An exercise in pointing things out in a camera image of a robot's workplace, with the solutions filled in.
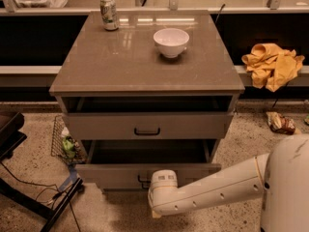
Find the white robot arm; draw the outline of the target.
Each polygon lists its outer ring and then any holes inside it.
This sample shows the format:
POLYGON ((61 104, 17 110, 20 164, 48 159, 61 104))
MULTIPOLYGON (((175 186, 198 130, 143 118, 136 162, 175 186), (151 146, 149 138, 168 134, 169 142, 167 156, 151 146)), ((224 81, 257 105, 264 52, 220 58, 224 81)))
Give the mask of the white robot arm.
POLYGON ((174 171, 156 171, 148 191, 156 218, 261 198, 260 232, 308 232, 308 196, 308 134, 287 136, 268 154, 181 188, 174 171))

